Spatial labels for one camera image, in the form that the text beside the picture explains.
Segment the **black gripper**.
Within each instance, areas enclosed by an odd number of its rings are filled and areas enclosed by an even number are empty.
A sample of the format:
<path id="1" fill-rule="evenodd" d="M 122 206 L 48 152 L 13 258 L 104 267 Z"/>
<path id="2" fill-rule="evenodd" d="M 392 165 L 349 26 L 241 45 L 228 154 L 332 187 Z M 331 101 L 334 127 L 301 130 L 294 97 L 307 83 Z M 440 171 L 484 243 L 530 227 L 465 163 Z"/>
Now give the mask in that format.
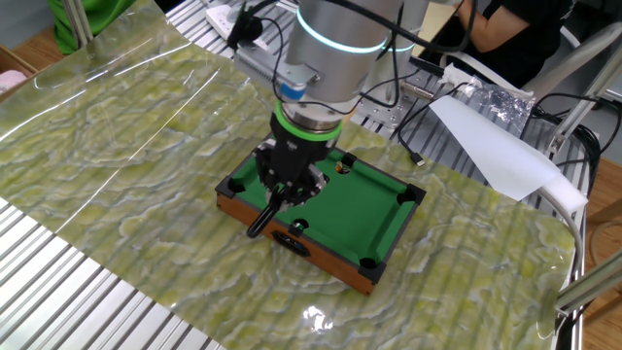
<path id="1" fill-rule="evenodd" d="M 315 165 L 334 149 L 335 138 L 311 141 L 287 130 L 277 118 L 270 120 L 274 139 L 262 141 L 253 150 L 260 183 L 273 190 L 284 185 L 281 210 L 303 205 L 328 184 L 329 176 Z"/>

